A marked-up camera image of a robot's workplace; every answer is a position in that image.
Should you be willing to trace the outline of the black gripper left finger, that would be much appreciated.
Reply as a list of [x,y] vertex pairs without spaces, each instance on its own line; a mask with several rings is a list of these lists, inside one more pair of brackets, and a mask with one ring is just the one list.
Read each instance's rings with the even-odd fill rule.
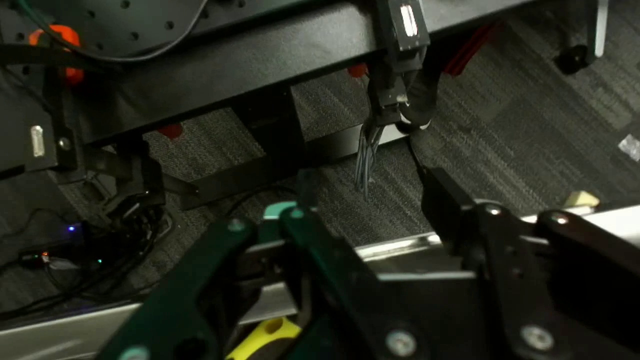
[[362,323],[362,288],[374,272],[299,202],[261,221],[213,224],[98,349],[96,360],[225,360],[241,319],[267,288],[297,308],[318,296],[349,323]]

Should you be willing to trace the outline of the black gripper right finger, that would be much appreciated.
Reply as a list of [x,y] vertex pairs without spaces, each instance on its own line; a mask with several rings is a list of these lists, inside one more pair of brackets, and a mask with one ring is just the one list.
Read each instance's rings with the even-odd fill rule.
[[484,282],[516,360],[639,360],[639,248],[566,210],[524,221],[422,168],[422,211]]

